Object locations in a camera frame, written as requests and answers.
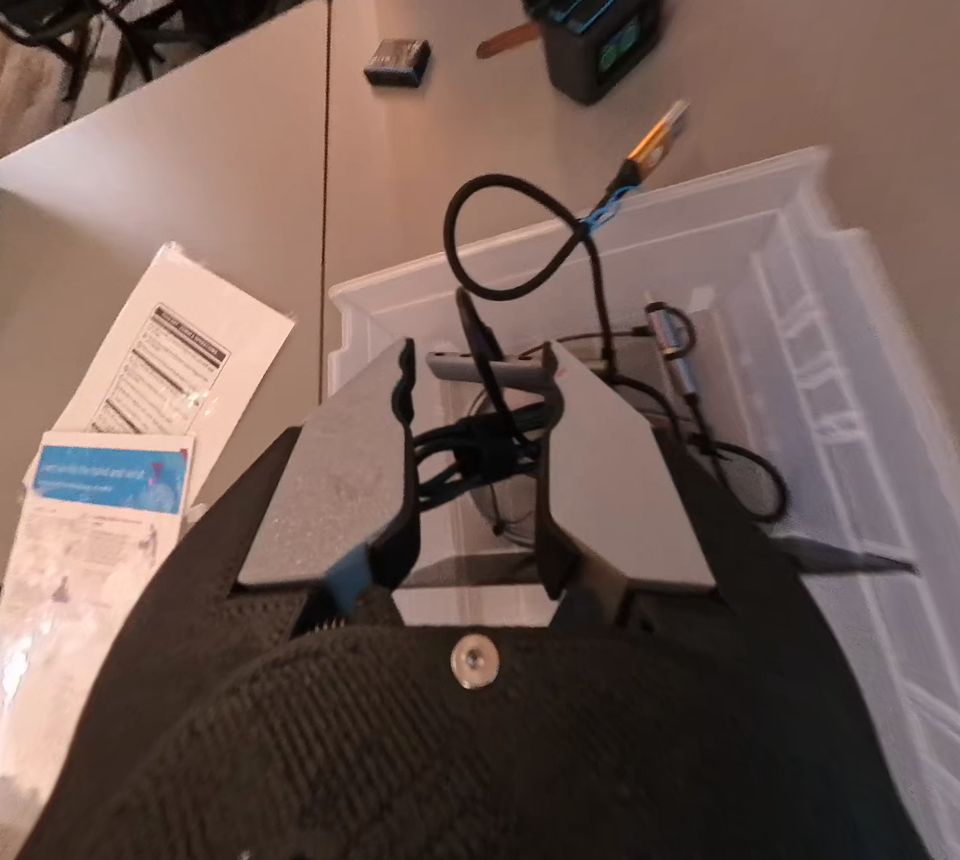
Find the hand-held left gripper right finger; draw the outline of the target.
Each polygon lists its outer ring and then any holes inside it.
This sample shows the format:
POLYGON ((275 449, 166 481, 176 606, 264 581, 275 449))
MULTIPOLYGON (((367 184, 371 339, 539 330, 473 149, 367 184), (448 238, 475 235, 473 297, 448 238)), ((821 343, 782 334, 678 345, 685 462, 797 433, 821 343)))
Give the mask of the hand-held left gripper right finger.
POLYGON ((535 568, 554 602, 618 622, 635 593, 716 590, 649 421, 562 345, 541 355, 535 568))

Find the white instruction sheet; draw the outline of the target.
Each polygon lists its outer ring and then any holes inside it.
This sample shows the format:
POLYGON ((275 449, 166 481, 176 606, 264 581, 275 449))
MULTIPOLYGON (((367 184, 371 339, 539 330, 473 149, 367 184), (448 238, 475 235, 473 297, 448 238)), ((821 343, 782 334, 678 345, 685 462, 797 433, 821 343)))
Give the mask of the white instruction sheet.
POLYGON ((295 323, 164 244, 54 430, 191 435, 212 465, 295 323))

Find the brown wooden stick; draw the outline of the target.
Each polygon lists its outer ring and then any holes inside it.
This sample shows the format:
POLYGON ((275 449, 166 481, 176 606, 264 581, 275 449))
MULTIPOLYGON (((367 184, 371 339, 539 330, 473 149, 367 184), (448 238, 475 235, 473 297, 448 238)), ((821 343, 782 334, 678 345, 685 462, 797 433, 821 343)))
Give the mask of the brown wooden stick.
POLYGON ((539 24, 534 21, 528 21, 486 38, 476 47, 475 56, 480 61, 490 60, 501 54, 516 50, 528 43, 536 42, 540 39, 540 36, 539 24))

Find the illustrated instruction leaflet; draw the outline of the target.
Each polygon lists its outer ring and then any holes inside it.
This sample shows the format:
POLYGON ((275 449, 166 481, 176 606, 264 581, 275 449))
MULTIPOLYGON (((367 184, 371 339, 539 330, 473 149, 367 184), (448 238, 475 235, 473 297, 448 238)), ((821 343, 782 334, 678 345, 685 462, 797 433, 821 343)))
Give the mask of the illustrated instruction leaflet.
POLYGON ((2 782, 53 792, 115 638, 183 530, 193 434, 43 434, 2 585, 2 782))

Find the black usb cable gold plug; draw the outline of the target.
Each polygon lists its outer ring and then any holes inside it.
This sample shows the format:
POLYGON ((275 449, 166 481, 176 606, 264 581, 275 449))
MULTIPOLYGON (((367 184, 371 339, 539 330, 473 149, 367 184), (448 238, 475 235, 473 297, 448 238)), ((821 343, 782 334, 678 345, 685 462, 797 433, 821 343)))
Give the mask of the black usb cable gold plug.
POLYGON ((684 100, 675 102, 667 110, 621 162, 597 204, 584 217, 577 217, 567 206, 540 186, 509 173, 493 172, 478 175, 463 183, 452 195, 443 218, 443 253, 458 284, 455 302, 461 315, 465 337, 471 354, 478 364, 482 382, 496 410, 504 411, 505 405, 499 389, 494 386, 494 375, 489 365, 494 359, 501 358, 503 352, 494 333, 480 319, 474 300, 507 303, 524 299, 544 287, 548 280, 560 271, 570 254, 579 248, 585 250, 593 290, 601 341, 601 379, 608 386, 634 389, 657 402, 665 402, 665 398, 656 393, 653 388, 618 374, 618 356, 604 283, 603 264, 594 236, 616 216, 623 199, 639 190, 663 162, 683 132, 688 112, 689 104, 684 100), (525 282, 510 288, 496 289, 476 281, 463 265, 458 252, 457 225, 463 207, 474 195, 492 189, 503 189, 519 194, 544 208, 555 219, 562 222, 569 231, 566 241, 540 271, 525 282))

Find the grey usb hub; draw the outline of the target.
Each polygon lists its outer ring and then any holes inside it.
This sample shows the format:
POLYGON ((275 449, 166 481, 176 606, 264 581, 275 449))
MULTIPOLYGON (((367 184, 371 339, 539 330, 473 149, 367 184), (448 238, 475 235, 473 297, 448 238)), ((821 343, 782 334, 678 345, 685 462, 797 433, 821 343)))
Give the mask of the grey usb hub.
MULTIPOLYGON (((642 314, 640 323, 613 330, 618 374, 651 387, 655 382, 669 384, 671 394, 680 400, 698 394, 694 351, 708 335, 705 318, 667 304, 652 306, 655 309, 642 314)), ((541 340, 527 349, 504 354, 490 364, 494 379, 517 390, 539 389, 544 382, 542 360, 548 343, 567 350, 597 376, 604 373, 601 334, 581 332, 541 340)), ((480 368, 471 353, 431 351, 426 354, 426 366, 441 381, 481 382, 480 368)))

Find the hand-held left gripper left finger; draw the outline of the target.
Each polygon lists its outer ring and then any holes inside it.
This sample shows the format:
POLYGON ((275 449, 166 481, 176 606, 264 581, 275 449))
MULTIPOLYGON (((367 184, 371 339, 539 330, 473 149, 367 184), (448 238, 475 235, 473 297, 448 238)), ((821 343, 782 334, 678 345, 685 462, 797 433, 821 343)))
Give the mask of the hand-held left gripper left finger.
POLYGON ((239 585, 319 590, 340 614, 396 591, 421 554, 412 338, 378 354, 302 424, 239 585))

